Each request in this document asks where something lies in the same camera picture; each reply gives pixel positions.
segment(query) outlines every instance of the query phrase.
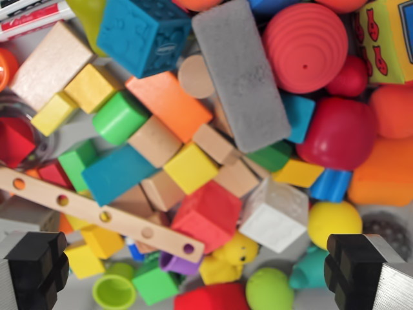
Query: marker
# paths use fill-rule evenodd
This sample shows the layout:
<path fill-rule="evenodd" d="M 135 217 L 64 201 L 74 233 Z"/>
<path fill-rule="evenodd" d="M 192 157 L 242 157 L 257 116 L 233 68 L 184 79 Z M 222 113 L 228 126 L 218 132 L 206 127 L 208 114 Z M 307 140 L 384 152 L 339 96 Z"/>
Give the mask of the marker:
<path fill-rule="evenodd" d="M 48 28 L 58 21 L 74 18 L 75 14 L 66 1 L 44 6 L 25 15 L 7 19 L 0 24 L 0 42 Z"/>

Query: cube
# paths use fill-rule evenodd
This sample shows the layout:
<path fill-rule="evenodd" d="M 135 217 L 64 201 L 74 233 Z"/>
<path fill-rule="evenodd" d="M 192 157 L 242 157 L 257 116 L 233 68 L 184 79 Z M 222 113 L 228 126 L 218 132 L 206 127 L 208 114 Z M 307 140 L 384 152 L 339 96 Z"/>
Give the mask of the cube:
<path fill-rule="evenodd" d="M 239 232 L 281 253 L 307 231 L 308 197 L 265 179 L 245 204 Z"/>
<path fill-rule="evenodd" d="M 290 159 L 280 171 L 272 173 L 276 182 L 287 183 L 298 187 L 309 188 L 323 173 L 324 167 Z"/>
<path fill-rule="evenodd" d="M 169 0 L 109 0 L 97 45 L 145 78 L 175 69 L 190 29 L 190 18 Z"/>
<path fill-rule="evenodd" d="M 96 113 L 122 84 L 102 66 L 86 65 L 66 86 L 65 92 L 86 113 Z"/>
<path fill-rule="evenodd" d="M 231 240 L 241 206 L 240 199 L 211 181 L 185 197 L 171 228 L 203 242 L 208 254 Z"/>
<path fill-rule="evenodd" d="M 185 194 L 192 194 L 218 174 L 217 165 L 193 142 L 185 145 L 163 169 Z"/>
<path fill-rule="evenodd" d="M 285 112 L 287 112 L 288 122 L 291 125 L 291 135 L 287 140 L 294 143 L 303 143 L 316 108 L 316 102 L 292 94 L 282 94 L 281 99 L 284 103 Z"/>
<path fill-rule="evenodd" d="M 182 142 L 156 116 L 139 128 L 128 143 L 156 168 L 166 164 L 182 146 Z"/>

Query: red ball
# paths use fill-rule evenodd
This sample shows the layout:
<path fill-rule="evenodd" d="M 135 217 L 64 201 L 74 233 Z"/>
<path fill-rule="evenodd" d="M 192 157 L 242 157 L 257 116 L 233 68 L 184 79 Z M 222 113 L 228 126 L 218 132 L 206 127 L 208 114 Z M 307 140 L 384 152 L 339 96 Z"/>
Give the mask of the red ball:
<path fill-rule="evenodd" d="M 348 56 L 340 73 L 327 86 L 333 96 L 357 97 L 367 88 L 368 76 L 365 62 L 356 56 Z"/>

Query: gray foam block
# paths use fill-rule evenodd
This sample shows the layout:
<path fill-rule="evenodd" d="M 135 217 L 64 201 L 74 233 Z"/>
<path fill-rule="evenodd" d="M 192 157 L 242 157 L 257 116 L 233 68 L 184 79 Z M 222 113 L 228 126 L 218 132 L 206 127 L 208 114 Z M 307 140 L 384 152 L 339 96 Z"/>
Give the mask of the gray foam block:
<path fill-rule="evenodd" d="M 291 127 L 248 1 L 200 13 L 192 26 L 238 148 L 254 152 L 289 137 Z"/>

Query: yellow ball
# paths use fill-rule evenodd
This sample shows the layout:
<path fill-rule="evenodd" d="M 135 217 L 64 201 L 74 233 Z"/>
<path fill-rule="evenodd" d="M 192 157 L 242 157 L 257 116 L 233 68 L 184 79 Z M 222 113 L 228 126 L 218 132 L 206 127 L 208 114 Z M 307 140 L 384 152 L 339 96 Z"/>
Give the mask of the yellow ball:
<path fill-rule="evenodd" d="M 327 250 L 331 234 L 361 234 L 363 222 L 360 214 L 348 202 L 318 202 L 308 215 L 308 235 L 313 243 Z"/>

